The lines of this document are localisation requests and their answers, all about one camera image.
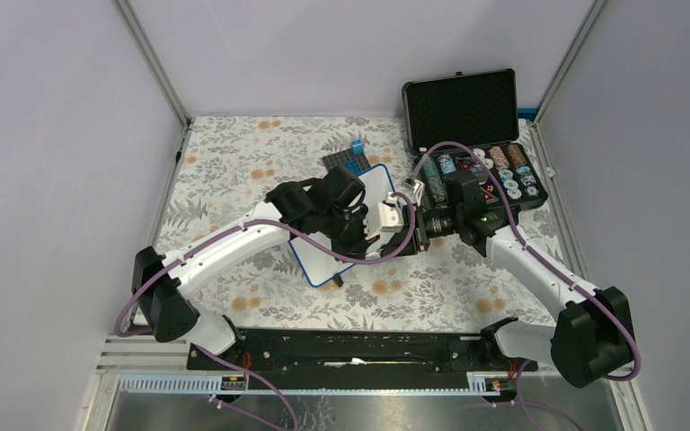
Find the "small black tray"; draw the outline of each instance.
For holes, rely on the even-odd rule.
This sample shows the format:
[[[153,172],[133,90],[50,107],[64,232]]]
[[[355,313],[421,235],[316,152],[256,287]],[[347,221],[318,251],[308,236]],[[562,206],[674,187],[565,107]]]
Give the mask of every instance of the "small black tray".
[[[457,73],[448,78],[409,82],[403,86],[402,97],[409,147],[411,153],[417,156],[414,165],[438,142],[456,141],[470,148],[480,148],[487,156],[494,146],[500,146],[506,154],[506,146],[519,137],[517,89],[512,69],[476,75]],[[522,198],[514,200],[508,197],[508,201],[520,210],[540,207],[548,199],[548,193],[535,173],[525,148],[517,145],[535,177],[539,193],[536,197],[528,196],[526,188],[519,182],[519,175],[514,173]],[[454,160],[468,155],[457,148],[441,149],[430,157],[432,160],[428,160],[428,163],[436,163],[442,154],[449,154]],[[500,180],[498,170],[491,171],[496,180]],[[424,170],[420,171],[420,175],[427,185]],[[438,202],[432,196],[429,198],[430,204],[435,207]],[[489,207],[502,205],[499,199],[490,203]]]

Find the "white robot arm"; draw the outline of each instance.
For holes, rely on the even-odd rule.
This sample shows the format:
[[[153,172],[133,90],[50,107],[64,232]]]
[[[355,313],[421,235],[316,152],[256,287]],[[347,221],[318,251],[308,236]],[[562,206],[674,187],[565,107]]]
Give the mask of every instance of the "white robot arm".
[[[308,190],[303,189],[310,185],[305,182],[282,184],[269,193],[266,202],[261,202],[237,221],[184,248],[164,255],[157,255],[151,247],[139,252],[134,292],[158,270],[177,260],[181,262],[138,301],[155,339],[162,342],[186,339],[216,355],[230,348],[237,337],[230,321],[202,309],[190,299],[227,268],[288,241],[290,234],[283,227],[285,225],[304,233],[326,232],[332,239],[332,246],[338,248],[337,252],[364,259],[369,245],[367,237],[374,237],[374,232],[386,226],[379,225],[380,217],[367,217],[366,206],[352,205],[354,201],[358,203],[363,183],[343,171],[330,172]],[[454,193],[453,178],[447,186],[450,196],[470,199],[468,193]],[[534,257],[532,245],[528,245],[530,251],[523,247],[505,217],[487,211],[484,205],[480,207],[481,202],[484,202],[482,197],[474,202],[457,200],[456,211],[446,213],[417,211],[418,223],[414,231],[403,224],[403,230],[394,236],[394,241],[381,250],[382,255],[393,251],[395,244],[407,234],[412,236],[412,241],[402,251],[402,256],[425,251],[431,237],[457,233],[463,242],[511,272],[557,321],[556,327],[527,324],[513,318],[491,325],[482,331],[482,336],[490,341],[491,356],[526,358],[555,365],[568,382],[578,387],[630,362],[631,351],[623,337],[592,302],[573,287],[580,285],[595,295],[633,333],[624,295],[614,287],[598,289],[541,252],[544,261],[551,266],[548,268],[544,261]],[[403,218],[408,214],[406,206]],[[275,225],[255,224],[258,220],[275,222]],[[395,225],[387,229],[393,231]],[[521,230],[518,233],[525,237]],[[574,280],[572,284],[555,276],[555,268]]]

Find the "gray wall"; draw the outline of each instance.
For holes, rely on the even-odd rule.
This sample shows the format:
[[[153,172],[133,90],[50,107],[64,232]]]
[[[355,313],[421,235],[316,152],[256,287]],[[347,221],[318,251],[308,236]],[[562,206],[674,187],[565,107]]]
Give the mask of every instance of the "gray wall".
[[[690,429],[690,2],[610,2],[542,130],[590,276],[631,300],[652,423]]]
[[[591,0],[131,3],[192,115],[392,115],[407,81],[504,67],[534,108]]]
[[[0,429],[71,429],[179,132],[111,2],[0,2]]]

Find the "black motor joint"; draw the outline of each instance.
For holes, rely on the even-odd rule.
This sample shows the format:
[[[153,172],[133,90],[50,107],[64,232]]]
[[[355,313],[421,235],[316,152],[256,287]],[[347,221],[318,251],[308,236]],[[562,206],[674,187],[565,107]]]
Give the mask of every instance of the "black motor joint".
[[[353,172],[336,166],[321,179],[283,182],[265,200],[281,213],[282,223],[305,234],[323,233],[332,240],[333,251],[364,259],[368,248],[364,218],[368,208],[350,205],[356,199],[360,201],[365,191],[363,181]]]
[[[491,210],[485,202],[477,176],[469,171],[455,171],[444,178],[448,204],[429,208],[417,208],[416,227],[412,241],[403,249],[400,256],[411,256],[429,249],[429,240],[458,234],[463,243],[474,247],[485,256],[485,243],[497,229],[507,225],[509,220],[503,210]],[[403,217],[409,216],[408,208],[403,208]],[[408,233],[405,225],[400,233],[393,236],[383,248],[382,255],[394,251]]]

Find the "patterned fabric surface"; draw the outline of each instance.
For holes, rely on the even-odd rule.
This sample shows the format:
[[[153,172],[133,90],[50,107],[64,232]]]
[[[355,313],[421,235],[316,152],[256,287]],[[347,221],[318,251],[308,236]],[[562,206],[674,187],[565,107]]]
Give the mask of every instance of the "patterned fabric surface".
[[[413,158],[401,119],[197,118],[157,249],[182,247],[234,221],[282,181],[322,177],[321,158],[349,148],[356,137],[372,164],[388,166],[400,189]],[[524,120],[519,142],[535,160]],[[520,225],[561,260],[548,203],[523,213]],[[343,287],[311,287],[284,244],[218,277],[198,300],[239,326],[268,328],[474,332],[510,315],[553,321],[508,271],[451,237],[433,240],[418,256],[356,266],[343,280]]]

